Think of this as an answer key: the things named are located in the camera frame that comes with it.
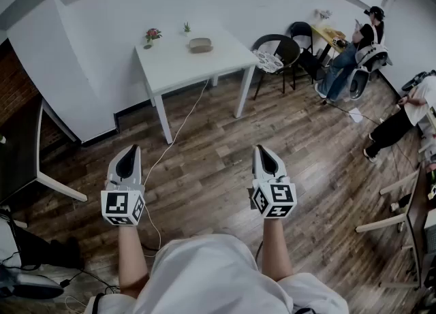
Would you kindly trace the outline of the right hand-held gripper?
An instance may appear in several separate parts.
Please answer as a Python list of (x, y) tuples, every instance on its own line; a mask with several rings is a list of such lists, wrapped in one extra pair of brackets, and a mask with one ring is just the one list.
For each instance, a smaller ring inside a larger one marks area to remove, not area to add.
[(251, 203), (263, 218), (286, 218), (297, 205), (296, 186), (285, 176), (285, 165), (269, 148), (253, 150)]

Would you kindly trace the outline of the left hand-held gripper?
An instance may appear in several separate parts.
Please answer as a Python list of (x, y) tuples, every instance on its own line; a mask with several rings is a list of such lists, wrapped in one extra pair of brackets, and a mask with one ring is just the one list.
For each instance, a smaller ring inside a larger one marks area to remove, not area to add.
[(101, 191), (103, 218), (115, 226), (137, 226), (145, 207), (140, 147), (130, 145), (109, 163)]

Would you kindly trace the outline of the person's right forearm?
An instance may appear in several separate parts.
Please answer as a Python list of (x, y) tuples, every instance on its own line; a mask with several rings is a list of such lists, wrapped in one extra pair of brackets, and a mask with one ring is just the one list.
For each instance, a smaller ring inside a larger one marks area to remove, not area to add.
[(280, 219), (264, 220), (262, 273), (276, 282), (294, 274)]

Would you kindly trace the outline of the person's left forearm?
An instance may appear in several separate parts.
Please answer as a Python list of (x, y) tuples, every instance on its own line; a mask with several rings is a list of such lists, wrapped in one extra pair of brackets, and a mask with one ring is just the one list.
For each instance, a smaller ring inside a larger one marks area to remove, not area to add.
[(149, 270), (136, 226), (119, 227), (119, 287), (137, 298), (149, 280)]

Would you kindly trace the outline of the patterned seat cushion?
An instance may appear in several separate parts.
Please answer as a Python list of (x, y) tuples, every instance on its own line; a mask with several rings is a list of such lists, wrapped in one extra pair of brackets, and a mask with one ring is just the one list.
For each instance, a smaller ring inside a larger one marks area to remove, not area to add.
[(283, 67), (283, 63), (269, 52), (253, 50), (252, 53), (258, 58), (256, 67), (263, 72), (273, 74)]

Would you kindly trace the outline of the dark table with pale legs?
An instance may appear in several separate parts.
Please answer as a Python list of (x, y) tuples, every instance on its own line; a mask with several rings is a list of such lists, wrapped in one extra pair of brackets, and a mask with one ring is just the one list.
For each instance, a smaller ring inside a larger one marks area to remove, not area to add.
[(78, 201), (87, 201), (85, 194), (40, 170), (43, 100), (35, 96), (0, 126), (0, 135), (5, 137), (5, 142), (0, 143), (0, 203), (34, 182)]

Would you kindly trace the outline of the white table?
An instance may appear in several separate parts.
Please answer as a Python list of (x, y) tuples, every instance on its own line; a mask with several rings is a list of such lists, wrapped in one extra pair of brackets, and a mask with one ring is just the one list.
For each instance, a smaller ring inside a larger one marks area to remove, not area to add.
[[(189, 42), (195, 37), (208, 38), (212, 50), (192, 52)], [(218, 77), (242, 69), (243, 80), (234, 110), (235, 118), (241, 116), (258, 58), (224, 28), (198, 29), (191, 37), (173, 33), (156, 40), (148, 49), (142, 44), (135, 49), (144, 72), (146, 92), (157, 109), (168, 144), (173, 139), (162, 99), (164, 94), (205, 80), (212, 80), (216, 86)]]

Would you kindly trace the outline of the person's white shirt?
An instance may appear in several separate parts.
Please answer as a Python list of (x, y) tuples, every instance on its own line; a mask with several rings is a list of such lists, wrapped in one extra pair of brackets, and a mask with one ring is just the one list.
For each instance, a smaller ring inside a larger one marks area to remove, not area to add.
[(349, 314), (346, 301), (309, 273), (262, 274), (234, 236), (173, 240), (159, 251), (137, 298), (92, 297), (84, 314)]

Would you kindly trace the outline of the red flower pot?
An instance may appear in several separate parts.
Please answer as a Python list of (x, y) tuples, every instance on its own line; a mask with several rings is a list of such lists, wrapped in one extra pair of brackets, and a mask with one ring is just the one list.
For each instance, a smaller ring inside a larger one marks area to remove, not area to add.
[(162, 37), (161, 31), (156, 28), (151, 28), (146, 32), (144, 49), (153, 47), (154, 41)]

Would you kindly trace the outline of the black folding chair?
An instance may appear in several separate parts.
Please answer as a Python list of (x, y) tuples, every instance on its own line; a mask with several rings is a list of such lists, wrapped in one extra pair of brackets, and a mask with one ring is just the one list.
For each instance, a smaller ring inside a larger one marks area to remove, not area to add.
[(306, 22), (294, 22), (290, 25), (290, 36), (292, 39), (302, 38), (300, 55), (297, 64), (311, 77), (312, 82), (323, 80), (326, 72), (320, 60), (314, 55), (313, 34), (311, 26)]

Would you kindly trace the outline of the yellow table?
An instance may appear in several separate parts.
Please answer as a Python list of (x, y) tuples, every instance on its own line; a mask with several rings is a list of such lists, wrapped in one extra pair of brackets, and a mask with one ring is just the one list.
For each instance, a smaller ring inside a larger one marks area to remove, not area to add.
[(346, 36), (341, 31), (333, 29), (330, 26), (316, 26), (316, 25), (311, 25), (311, 29), (314, 34), (320, 36), (326, 42), (326, 46), (323, 49), (320, 57), (318, 58), (320, 62), (322, 62), (327, 57), (331, 48), (337, 53), (342, 53), (343, 50), (345, 49), (344, 47), (338, 46), (333, 42), (334, 38), (339, 38), (345, 41)]

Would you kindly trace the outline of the grey rounded device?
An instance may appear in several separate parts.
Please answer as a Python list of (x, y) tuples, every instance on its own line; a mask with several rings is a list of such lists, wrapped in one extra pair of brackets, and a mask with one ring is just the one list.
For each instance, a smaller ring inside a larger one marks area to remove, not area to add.
[(59, 297), (63, 293), (64, 289), (48, 277), (15, 272), (0, 266), (0, 298), (15, 296), (47, 300)]

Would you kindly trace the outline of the wooden table with pale legs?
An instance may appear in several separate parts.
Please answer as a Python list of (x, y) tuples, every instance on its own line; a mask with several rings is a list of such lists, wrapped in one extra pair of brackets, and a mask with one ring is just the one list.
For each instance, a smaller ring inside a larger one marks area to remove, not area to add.
[(416, 280), (408, 282), (380, 282), (380, 287), (420, 289), (424, 286), (424, 282), (431, 269), (431, 264), (436, 257), (436, 252), (429, 253), (426, 251), (426, 237), (424, 235), (424, 225), (427, 214), (431, 209), (433, 209), (433, 207), (435, 207), (435, 205), (427, 198), (425, 167), (421, 165), (417, 170), (405, 178), (381, 189), (379, 194), (384, 195), (389, 193), (403, 185), (406, 185), (408, 182), (412, 182), (413, 186), (411, 197), (408, 205), (405, 207), (404, 213), (387, 219), (359, 225), (355, 228), (357, 233), (362, 233), (404, 223), (406, 230), (411, 237), (411, 244), (405, 245), (402, 248), (412, 250), (416, 267)]

